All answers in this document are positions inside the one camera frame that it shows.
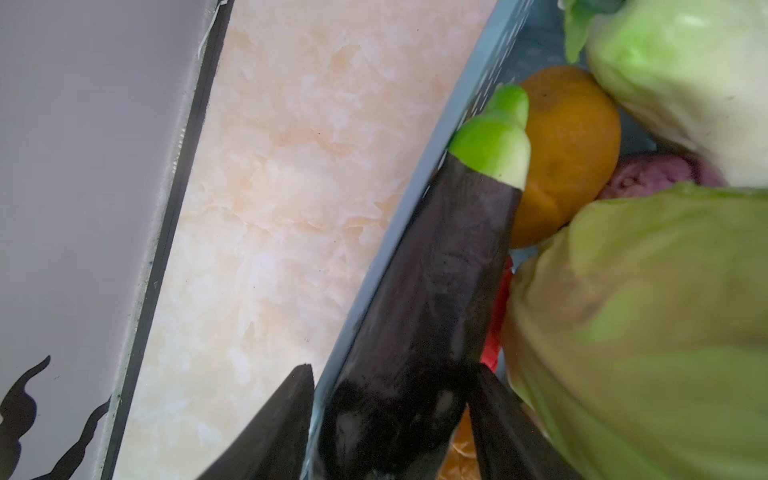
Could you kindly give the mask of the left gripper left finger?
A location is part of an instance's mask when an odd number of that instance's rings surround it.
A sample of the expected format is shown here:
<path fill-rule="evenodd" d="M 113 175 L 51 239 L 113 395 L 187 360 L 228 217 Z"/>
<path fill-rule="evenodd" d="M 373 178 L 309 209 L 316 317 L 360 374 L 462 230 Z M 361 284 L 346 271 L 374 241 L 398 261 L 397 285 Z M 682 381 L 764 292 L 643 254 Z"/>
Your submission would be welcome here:
<path fill-rule="evenodd" d="M 199 480 L 301 477 L 314 401 L 312 366 L 296 366 Z"/>

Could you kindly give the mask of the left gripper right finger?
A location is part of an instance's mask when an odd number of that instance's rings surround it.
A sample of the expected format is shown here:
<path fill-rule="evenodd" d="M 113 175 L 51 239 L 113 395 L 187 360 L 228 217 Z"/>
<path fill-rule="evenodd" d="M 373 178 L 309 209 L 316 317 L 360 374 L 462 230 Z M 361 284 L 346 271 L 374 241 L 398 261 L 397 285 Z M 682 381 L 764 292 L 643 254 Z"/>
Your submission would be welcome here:
<path fill-rule="evenodd" d="M 468 406 L 483 479 L 581 478 L 523 412 L 519 396 L 483 364 L 474 368 Z"/>

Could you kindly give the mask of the dark purple eggplant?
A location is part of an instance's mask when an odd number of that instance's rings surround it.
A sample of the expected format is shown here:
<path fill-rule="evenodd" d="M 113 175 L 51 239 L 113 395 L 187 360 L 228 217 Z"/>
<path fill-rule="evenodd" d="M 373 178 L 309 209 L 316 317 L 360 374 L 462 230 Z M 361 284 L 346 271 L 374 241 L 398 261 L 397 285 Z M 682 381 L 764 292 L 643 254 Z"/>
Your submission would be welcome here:
<path fill-rule="evenodd" d="M 531 144 L 529 98 L 498 88 L 453 136 L 325 407 L 315 479 L 432 477 L 489 330 Z"/>

